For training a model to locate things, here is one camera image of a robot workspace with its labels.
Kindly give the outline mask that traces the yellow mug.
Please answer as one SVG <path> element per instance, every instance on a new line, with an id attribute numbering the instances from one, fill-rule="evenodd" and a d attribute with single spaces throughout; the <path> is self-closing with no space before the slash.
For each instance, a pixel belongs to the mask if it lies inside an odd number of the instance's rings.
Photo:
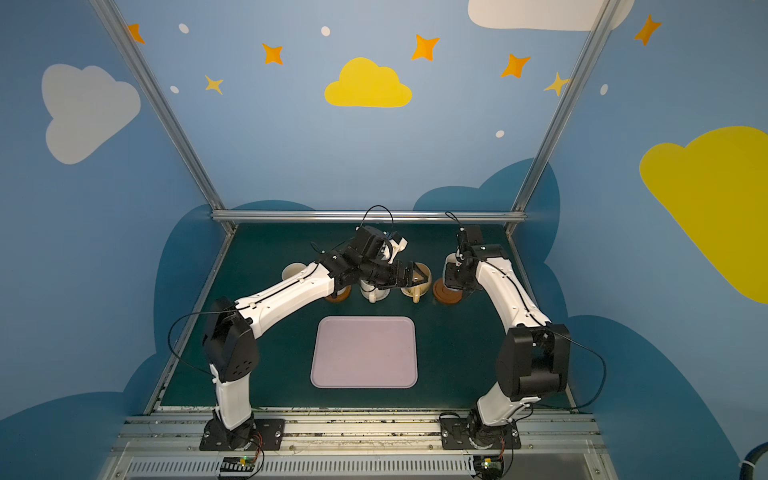
<path id="1" fill-rule="evenodd" d="M 422 297 L 424 297 L 430 290 L 432 285 L 432 273 L 430 270 L 430 282 L 428 284 L 424 284 L 421 286 L 412 286 L 410 280 L 410 285 L 403 287 L 400 289 L 401 293 L 409 298 L 412 299 L 414 303 L 418 303 Z"/>

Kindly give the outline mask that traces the purple mug cream inside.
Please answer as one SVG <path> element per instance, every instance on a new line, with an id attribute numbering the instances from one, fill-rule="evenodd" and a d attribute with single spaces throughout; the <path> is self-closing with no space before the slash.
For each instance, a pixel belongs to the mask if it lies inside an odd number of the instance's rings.
<path id="1" fill-rule="evenodd" d="M 300 262 L 294 262 L 289 265 L 287 265 L 281 272 L 281 279 L 283 281 L 289 280 L 294 277 L 301 278 L 305 270 L 307 268 L 307 265 Z"/>

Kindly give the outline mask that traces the light blue mug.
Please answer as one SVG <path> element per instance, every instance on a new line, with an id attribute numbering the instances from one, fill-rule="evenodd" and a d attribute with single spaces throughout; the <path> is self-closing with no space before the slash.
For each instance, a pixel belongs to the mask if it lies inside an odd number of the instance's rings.
<path id="1" fill-rule="evenodd" d="M 461 264 L 461 262 L 460 262 L 460 260 L 458 259 L 458 257 L 457 257 L 457 254 L 456 254 L 456 253 L 450 253 L 450 254 L 449 254 L 449 255 L 448 255 L 446 258 L 445 258 L 445 266 L 450 266 L 450 265 L 453 265 L 453 266 L 458 266 L 458 265 L 460 265 L 460 264 Z"/>

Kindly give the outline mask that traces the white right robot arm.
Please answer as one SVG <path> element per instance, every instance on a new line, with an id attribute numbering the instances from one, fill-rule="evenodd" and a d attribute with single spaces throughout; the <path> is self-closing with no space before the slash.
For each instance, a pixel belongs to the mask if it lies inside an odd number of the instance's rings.
<path id="1" fill-rule="evenodd" d="M 449 254 L 443 282 L 450 290 L 484 291 L 505 332 L 495 364 L 496 383 L 476 402 L 481 425 L 504 425 L 518 410 L 566 389 L 570 333 L 536 306 L 497 245 Z"/>

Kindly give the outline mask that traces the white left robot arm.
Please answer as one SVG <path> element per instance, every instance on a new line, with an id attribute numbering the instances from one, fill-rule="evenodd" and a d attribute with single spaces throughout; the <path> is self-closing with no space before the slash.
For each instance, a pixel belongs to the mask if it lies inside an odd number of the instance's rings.
<path id="1" fill-rule="evenodd" d="M 302 308 L 359 282 L 370 292 L 417 289 L 429 281 L 424 266 L 394 258 L 327 251 L 274 286 L 225 303 L 211 313 L 202 347 L 215 387 L 212 427 L 238 441 L 254 429 L 250 378 L 259 341 Z M 330 316 L 310 374 L 321 389 L 406 389 L 418 378 L 415 326 L 399 316 Z"/>

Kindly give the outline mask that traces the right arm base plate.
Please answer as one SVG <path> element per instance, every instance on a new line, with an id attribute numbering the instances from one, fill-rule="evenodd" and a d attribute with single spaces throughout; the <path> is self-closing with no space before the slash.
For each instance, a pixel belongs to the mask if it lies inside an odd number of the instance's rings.
<path id="1" fill-rule="evenodd" d="M 445 416 L 438 419 L 444 450 L 520 449 L 521 438 L 515 422 L 488 426 L 479 419 Z"/>

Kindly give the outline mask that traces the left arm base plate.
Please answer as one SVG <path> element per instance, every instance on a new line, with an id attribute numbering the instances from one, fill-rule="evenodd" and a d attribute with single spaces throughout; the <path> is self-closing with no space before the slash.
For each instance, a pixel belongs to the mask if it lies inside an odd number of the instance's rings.
<path id="1" fill-rule="evenodd" d="M 204 429 L 199 444 L 200 451 L 277 451 L 281 447 L 285 429 L 284 419 L 250 418 L 230 430 L 222 420 L 214 417 Z"/>

